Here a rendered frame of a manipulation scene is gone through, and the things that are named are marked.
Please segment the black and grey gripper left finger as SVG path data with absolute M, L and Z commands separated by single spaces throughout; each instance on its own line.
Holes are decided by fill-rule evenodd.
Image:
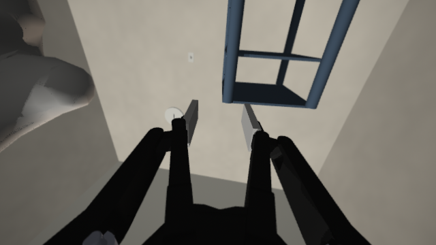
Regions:
M 150 129 L 86 210 L 43 245 L 120 245 L 169 151 L 162 245 L 198 245 L 188 155 L 197 121 L 192 99 L 171 131 Z

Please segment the dark blue shelving unit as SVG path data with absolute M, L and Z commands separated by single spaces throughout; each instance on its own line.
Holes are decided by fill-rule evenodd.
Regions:
M 305 0 L 296 0 L 283 53 L 239 50 L 245 0 L 228 0 L 222 103 L 316 109 L 359 2 L 360 0 L 342 1 L 322 58 L 306 59 L 299 54 L 291 54 Z M 282 59 L 276 84 L 236 82 L 239 56 Z M 307 101 L 283 85 L 288 60 L 320 62 Z

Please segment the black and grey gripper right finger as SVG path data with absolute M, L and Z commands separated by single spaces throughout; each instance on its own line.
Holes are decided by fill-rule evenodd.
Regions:
M 278 245 L 270 159 L 306 245 L 371 245 L 350 224 L 289 137 L 269 137 L 250 103 L 244 103 L 241 123 L 251 152 L 243 245 Z

